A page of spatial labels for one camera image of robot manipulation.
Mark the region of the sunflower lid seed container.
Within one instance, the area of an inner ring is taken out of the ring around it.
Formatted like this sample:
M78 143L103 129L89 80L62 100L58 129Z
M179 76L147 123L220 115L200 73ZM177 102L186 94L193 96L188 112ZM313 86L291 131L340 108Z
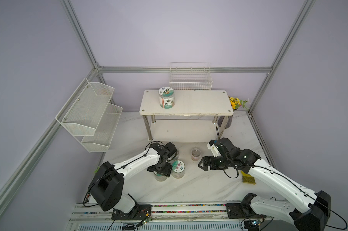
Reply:
M158 182L164 182L166 181L168 178L165 175L159 174L157 172L153 172L154 174L154 178L158 181Z

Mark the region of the strawberry lid seed container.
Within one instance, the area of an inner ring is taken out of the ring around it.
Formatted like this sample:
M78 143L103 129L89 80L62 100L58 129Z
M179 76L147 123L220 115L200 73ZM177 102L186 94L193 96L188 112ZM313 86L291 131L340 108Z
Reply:
M164 109L170 109L175 105L175 90L171 87L161 87L158 90L160 106Z

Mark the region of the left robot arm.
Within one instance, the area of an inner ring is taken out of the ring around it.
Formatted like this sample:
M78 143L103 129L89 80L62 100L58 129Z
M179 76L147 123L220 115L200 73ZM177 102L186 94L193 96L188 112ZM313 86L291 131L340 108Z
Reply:
M139 207L132 196L124 194L124 183L133 176L146 170L166 178L170 177L172 161L178 150L172 142L151 142L145 150L120 163L104 162L88 186L87 192L104 211L111 209L129 214Z

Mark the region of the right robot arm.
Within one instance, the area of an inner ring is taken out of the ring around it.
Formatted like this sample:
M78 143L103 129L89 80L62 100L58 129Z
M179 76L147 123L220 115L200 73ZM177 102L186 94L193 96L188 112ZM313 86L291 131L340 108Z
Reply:
M224 146L212 146L210 150L213 155L203 157L198 163L202 170L234 168L243 171L286 199L286 202L274 201L249 193L240 203L244 216L251 213L271 216L293 224L300 231L325 229L331 215L331 197L326 192L315 192L296 183L249 149L228 151Z

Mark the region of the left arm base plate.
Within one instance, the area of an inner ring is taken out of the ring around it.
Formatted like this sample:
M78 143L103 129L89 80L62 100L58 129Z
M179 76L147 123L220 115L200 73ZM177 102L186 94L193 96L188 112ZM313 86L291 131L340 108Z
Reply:
M130 212L124 213L120 210L114 209L112 212L112 220L137 220L149 218L151 215L152 205L137 205Z

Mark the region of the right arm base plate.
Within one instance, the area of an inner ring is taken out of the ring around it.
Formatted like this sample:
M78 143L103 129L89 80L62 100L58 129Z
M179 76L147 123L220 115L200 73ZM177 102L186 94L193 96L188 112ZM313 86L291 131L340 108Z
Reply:
M266 215L260 215L255 213L249 205L242 205L241 203L229 203L226 204L226 212L229 219L257 219L266 218Z

